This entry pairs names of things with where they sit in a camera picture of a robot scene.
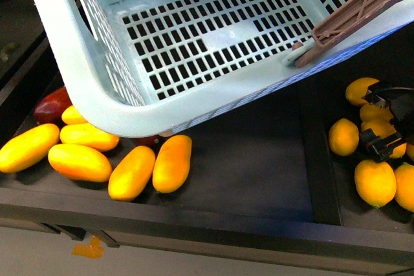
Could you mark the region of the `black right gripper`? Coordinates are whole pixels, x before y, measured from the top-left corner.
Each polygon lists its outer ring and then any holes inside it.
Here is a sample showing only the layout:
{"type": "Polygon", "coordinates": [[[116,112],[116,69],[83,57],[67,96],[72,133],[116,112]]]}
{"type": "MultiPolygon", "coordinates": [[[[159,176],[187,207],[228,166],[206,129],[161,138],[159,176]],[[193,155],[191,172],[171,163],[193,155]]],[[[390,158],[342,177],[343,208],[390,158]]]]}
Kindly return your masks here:
{"type": "Polygon", "coordinates": [[[376,162],[395,160],[404,155],[395,151],[407,143],[413,144],[413,89],[394,87],[388,82],[376,82],[367,87],[364,100],[380,109],[390,108],[391,123],[397,130],[384,138],[367,129],[359,134],[359,143],[376,162]]]}

